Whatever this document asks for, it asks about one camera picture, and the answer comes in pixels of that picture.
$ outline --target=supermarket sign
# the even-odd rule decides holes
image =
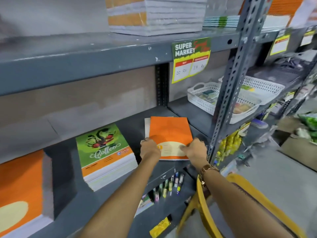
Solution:
[[[206,67],[210,51],[211,38],[172,43],[174,58],[172,83],[191,77]]]

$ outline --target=floor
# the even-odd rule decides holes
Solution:
[[[298,112],[311,110],[317,110],[317,98],[306,101]],[[283,210],[308,237],[317,237],[317,230],[314,231],[317,229],[317,173],[278,152],[277,148],[274,145],[258,148],[256,157],[248,161],[250,167],[243,166],[238,173]],[[214,220],[221,216],[211,214]],[[176,237],[176,229],[166,237]],[[188,219],[179,237],[208,237],[198,212]]]

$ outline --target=hand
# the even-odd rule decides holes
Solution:
[[[207,148],[204,142],[200,141],[198,138],[189,144],[189,146],[180,147],[180,149],[189,158],[191,164],[200,172],[204,165],[209,164],[207,161]]]
[[[142,160],[153,160],[156,164],[161,157],[161,150],[152,139],[145,138],[141,141],[140,156]]]

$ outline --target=orange notebook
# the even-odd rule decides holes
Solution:
[[[149,138],[160,148],[161,160],[188,160],[180,150],[193,140],[187,118],[151,117]]]
[[[52,166],[44,151],[0,164],[0,237],[29,237],[52,221]]]

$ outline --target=white plastic basket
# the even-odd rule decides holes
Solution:
[[[203,87],[196,89],[198,85],[203,85]],[[215,82],[197,83],[194,87],[189,88],[187,90],[188,101],[196,105],[197,107],[201,108],[202,110],[206,111],[207,113],[214,115],[216,106],[199,98],[195,94],[200,94],[208,90],[215,91],[217,94],[219,94],[220,87],[221,87],[221,83],[215,83]],[[237,123],[240,120],[243,120],[244,118],[253,114],[257,110],[257,108],[260,106],[261,100],[259,98],[256,98],[255,96],[250,95],[249,91],[242,89],[238,95],[237,102],[240,104],[246,103],[249,106],[251,106],[251,108],[248,111],[243,112],[241,114],[232,114],[230,124]]]
[[[258,79],[250,76],[245,76],[244,85],[248,85],[255,90],[251,92],[252,95],[256,96],[261,100],[260,105],[265,105],[268,102],[275,99],[281,91],[285,88],[284,85],[270,82],[263,79]]]

